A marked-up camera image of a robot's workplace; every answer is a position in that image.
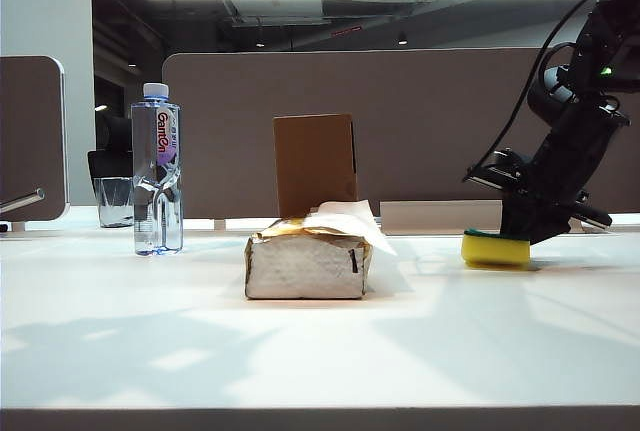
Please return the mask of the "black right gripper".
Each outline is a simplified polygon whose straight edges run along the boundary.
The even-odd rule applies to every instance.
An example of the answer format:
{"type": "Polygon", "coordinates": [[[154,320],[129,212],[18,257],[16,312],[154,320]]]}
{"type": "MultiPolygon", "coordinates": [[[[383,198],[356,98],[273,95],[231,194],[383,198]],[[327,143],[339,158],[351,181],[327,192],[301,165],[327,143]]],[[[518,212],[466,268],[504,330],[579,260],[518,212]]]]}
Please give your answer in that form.
{"type": "Polygon", "coordinates": [[[572,219],[601,229],[610,226],[612,218],[605,211],[579,202],[568,203],[577,199],[598,168],[613,136],[629,125],[629,117],[611,108],[602,97],[591,96],[566,105],[533,158],[522,168],[515,185],[519,194],[502,197],[500,233],[531,239],[534,245],[568,233],[572,219]],[[532,230],[534,202],[530,198],[558,204],[542,211],[532,230]]]}

